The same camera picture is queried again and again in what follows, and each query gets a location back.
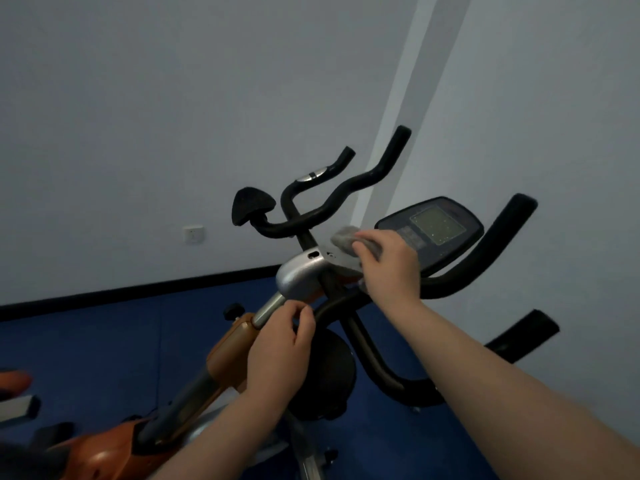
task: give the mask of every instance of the white wall socket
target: white wall socket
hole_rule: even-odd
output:
[[[204,241],[205,232],[203,225],[184,226],[182,231],[184,233],[184,241],[187,244],[199,244]]]

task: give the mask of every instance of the person's right arm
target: person's right arm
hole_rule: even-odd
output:
[[[640,478],[640,449],[422,304],[416,253],[397,233],[357,236],[383,249],[378,262],[353,246],[371,297],[502,480]]]

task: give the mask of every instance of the hand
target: hand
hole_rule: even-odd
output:
[[[298,313],[296,334],[293,318]],[[246,394],[284,412],[307,376],[315,331],[316,319],[306,303],[288,300],[279,307],[249,350]]]
[[[355,234],[382,247],[380,261],[361,243],[353,250],[362,263],[369,295],[390,317],[398,304],[420,303],[420,263],[418,254],[393,230],[363,230]]]

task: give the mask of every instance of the person's left hand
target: person's left hand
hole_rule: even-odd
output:
[[[300,324],[296,334],[293,318],[298,313]],[[246,394],[283,412],[307,376],[315,331],[316,319],[306,303],[288,300],[279,307],[249,351]]]

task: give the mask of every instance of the person's left arm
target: person's left arm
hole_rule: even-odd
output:
[[[293,317],[300,313],[298,333]],[[316,320],[309,306],[288,301],[271,316],[249,352],[247,386],[154,480],[232,480],[276,427],[307,375]]]

